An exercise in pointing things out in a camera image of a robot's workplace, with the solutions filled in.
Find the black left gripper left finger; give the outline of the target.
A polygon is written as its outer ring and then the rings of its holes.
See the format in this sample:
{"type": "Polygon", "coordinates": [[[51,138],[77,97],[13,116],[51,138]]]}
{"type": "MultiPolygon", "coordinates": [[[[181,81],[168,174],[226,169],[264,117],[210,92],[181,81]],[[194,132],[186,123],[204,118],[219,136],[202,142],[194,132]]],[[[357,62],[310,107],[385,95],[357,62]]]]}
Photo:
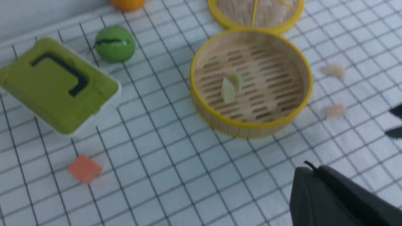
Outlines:
{"type": "Polygon", "coordinates": [[[294,226],[347,226],[348,210],[336,192],[349,180],[329,166],[309,161],[293,177],[290,212],[294,226]]]}

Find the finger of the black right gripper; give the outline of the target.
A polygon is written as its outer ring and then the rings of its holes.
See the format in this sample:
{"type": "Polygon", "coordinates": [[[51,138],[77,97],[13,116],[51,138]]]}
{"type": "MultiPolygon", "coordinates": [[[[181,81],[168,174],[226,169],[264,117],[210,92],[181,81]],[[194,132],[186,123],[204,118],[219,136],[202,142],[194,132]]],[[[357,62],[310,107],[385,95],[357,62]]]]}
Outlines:
{"type": "Polygon", "coordinates": [[[392,139],[402,139],[402,127],[395,127],[385,131],[386,136],[392,139]]]}
{"type": "Polygon", "coordinates": [[[399,104],[398,106],[389,109],[389,112],[394,116],[402,119],[402,104],[399,104]]]}

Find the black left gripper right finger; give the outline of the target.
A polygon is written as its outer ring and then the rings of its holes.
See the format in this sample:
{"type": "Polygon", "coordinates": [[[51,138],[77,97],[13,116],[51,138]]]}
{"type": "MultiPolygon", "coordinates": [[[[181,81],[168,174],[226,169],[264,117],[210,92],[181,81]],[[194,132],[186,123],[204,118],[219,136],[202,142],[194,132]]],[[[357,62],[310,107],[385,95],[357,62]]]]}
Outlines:
{"type": "Polygon", "coordinates": [[[365,226],[400,226],[401,209],[369,192],[329,166],[319,166],[317,175],[353,216],[365,226]]]}

